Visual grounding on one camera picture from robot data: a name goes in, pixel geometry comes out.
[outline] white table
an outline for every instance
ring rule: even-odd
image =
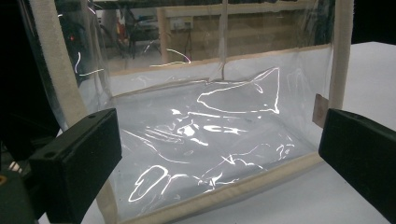
[[[353,45],[344,110],[396,130],[396,46]],[[48,223],[46,216],[39,223]],[[96,203],[83,223],[103,223]],[[241,203],[179,221],[187,223],[388,223],[326,163]]]

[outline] clear plastic film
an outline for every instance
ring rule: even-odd
[[[111,97],[107,54],[93,1],[56,0],[64,42],[88,113]]]
[[[118,111],[120,221],[318,149],[335,0],[56,2],[85,106]]]
[[[46,5],[46,8],[40,9],[37,4],[36,10],[32,10],[32,3],[28,0],[20,0],[20,4],[25,29],[53,113],[61,128],[66,130],[78,121],[78,116],[73,121],[68,118],[68,114],[72,113],[66,112],[65,107],[72,106],[67,103],[74,104],[74,107],[82,105],[84,108],[79,110],[82,112],[74,111],[81,117],[87,112],[103,109],[111,97],[106,49],[96,9],[92,1],[79,0],[55,0],[55,8]],[[58,31],[58,26],[51,25],[52,22],[60,24],[59,34],[44,34],[46,29]],[[63,62],[56,62],[51,57]],[[70,95],[69,99],[64,97],[66,94]]]

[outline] background wall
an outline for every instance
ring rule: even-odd
[[[396,9],[391,0],[355,0],[352,44],[396,44]]]

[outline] plastic sheet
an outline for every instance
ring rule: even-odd
[[[316,148],[279,114],[279,68],[247,81],[192,82],[122,96],[122,220],[209,192]]]
[[[85,106],[118,111],[120,221],[317,150],[334,0],[56,2]]]

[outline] black block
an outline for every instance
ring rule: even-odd
[[[396,223],[396,132],[363,116],[329,109],[319,155]]]
[[[80,223],[120,159],[116,109],[89,115],[33,155],[49,221]]]

